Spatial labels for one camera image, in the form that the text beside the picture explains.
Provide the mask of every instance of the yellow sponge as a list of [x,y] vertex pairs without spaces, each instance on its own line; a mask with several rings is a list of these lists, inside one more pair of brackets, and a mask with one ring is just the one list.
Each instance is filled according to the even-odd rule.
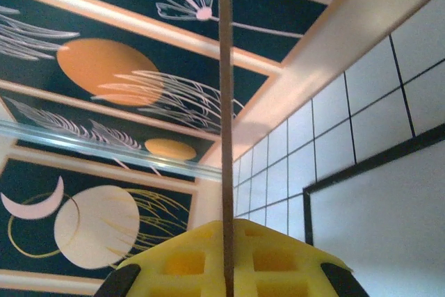
[[[212,222],[125,260],[140,273],[127,297],[225,297],[223,223]],[[235,297],[338,296],[321,264],[338,258],[289,236],[236,219]]]

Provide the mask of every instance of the ceiling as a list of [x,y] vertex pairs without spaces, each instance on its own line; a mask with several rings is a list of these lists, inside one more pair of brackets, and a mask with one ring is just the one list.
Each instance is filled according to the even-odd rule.
[[[323,59],[323,52],[341,38],[324,31],[351,1],[233,0],[235,157],[420,0],[406,1],[375,27],[361,22],[366,39],[346,48],[337,40],[345,58],[323,68],[333,57]],[[126,138],[120,145],[219,166],[218,0],[1,0],[0,6],[0,98],[18,122],[98,140],[105,129]],[[349,33],[356,28],[357,22]],[[307,70],[301,62],[314,43],[312,69],[298,73]]]

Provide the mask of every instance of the wooden beam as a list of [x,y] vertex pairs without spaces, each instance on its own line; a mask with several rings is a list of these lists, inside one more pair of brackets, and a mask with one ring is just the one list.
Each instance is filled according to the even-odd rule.
[[234,200],[232,174],[232,0],[219,0],[220,89],[222,138],[222,228],[226,297],[234,297]]

